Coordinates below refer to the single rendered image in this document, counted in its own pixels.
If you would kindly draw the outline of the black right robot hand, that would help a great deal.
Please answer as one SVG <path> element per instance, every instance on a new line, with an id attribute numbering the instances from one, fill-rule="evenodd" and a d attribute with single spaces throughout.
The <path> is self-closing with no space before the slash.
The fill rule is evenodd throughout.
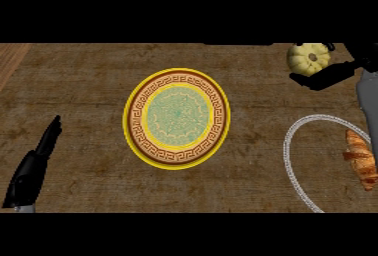
<path id="1" fill-rule="evenodd" d="M 310 76 L 291 73 L 289 78 L 301 86 L 320 91 L 353 77 L 357 68 L 368 73 L 378 72 L 378 43 L 345 43 L 344 46 L 354 60 L 332 64 Z"/>

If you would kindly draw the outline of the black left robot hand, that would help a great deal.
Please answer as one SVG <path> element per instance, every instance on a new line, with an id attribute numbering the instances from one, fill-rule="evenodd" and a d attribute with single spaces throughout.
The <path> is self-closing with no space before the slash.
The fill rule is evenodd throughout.
<path id="1" fill-rule="evenodd" d="M 47 161 L 53 153 L 60 132 L 60 116 L 56 116 L 46 128 L 35 149 L 26 153 L 15 170 L 3 201 L 3 208 L 15 209 L 16 206 L 35 206 L 47 170 Z"/>

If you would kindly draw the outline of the pale yellow squash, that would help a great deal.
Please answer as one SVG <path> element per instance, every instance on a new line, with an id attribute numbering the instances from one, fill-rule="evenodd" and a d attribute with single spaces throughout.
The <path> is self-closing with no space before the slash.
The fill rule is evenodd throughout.
<path id="1" fill-rule="evenodd" d="M 294 44 L 286 52 L 291 72 L 307 77 L 328 67 L 329 59 L 329 50 L 322 43 Z"/>

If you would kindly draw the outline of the brown burlap placemat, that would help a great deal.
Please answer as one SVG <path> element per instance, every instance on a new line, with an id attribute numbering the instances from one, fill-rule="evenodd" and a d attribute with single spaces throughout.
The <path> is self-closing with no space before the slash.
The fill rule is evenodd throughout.
<path id="1" fill-rule="evenodd" d="M 303 212 L 288 179 L 288 128 L 311 114 L 363 127 L 353 80 L 320 92 L 288 77 L 286 45 L 35 44 L 0 90 L 0 211 L 7 184 L 56 116 L 62 134 L 37 201 L 41 212 Z M 121 118 L 128 95 L 155 72 L 204 72 L 230 103 L 230 130 L 211 158 L 167 171 L 134 155 Z M 326 212 L 378 212 L 342 159 L 345 129 L 301 126 L 291 142 L 295 176 Z"/>

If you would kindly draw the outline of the clear plate with white rim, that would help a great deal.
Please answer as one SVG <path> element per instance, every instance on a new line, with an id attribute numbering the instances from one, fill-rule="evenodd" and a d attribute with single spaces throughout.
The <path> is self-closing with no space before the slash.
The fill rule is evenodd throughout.
<path id="1" fill-rule="evenodd" d="M 371 145 L 372 145 L 372 139 L 371 139 L 369 134 L 354 124 L 351 124 L 347 120 L 341 119 L 340 117 L 335 117 L 328 114 L 311 114 L 311 115 L 301 117 L 294 122 L 291 127 L 288 128 L 285 138 L 283 138 L 283 145 L 282 145 L 282 158 L 283 158 L 283 166 L 285 166 L 288 179 L 291 181 L 292 188 L 297 192 L 297 195 L 298 195 L 301 201 L 304 202 L 306 206 L 311 210 L 311 212 L 325 213 L 325 211 L 319 208 L 319 206 L 311 201 L 310 197 L 307 196 L 306 191 L 301 188 L 301 185 L 300 185 L 300 182 L 298 182 L 298 179 L 295 176 L 295 172 L 292 169 L 292 161 L 291 161 L 291 142 L 292 142 L 295 132 L 298 131 L 298 129 L 301 128 L 301 126 L 304 124 L 314 122 L 314 121 L 329 121 L 329 122 L 334 122 L 334 123 L 342 125 L 344 127 L 347 127 L 348 129 L 351 129 L 356 132 L 356 134 L 363 138 L 365 142 Z"/>

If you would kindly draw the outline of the yellow patterned plate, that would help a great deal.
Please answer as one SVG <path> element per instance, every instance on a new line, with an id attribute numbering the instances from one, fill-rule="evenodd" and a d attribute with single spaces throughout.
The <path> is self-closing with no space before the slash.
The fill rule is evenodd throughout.
<path id="1" fill-rule="evenodd" d="M 149 165 L 182 170 L 214 155 L 230 127 L 230 105 L 215 80 L 189 68 L 152 74 L 124 107 L 122 130 L 134 154 Z"/>

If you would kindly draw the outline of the brown croissant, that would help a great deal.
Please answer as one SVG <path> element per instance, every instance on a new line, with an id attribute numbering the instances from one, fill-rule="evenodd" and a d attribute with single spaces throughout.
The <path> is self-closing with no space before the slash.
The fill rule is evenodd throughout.
<path id="1" fill-rule="evenodd" d="M 350 162 L 363 189 L 371 191 L 378 184 L 378 170 L 373 154 L 363 138 L 351 129 L 345 130 L 345 142 L 347 149 L 342 152 L 344 160 Z"/>

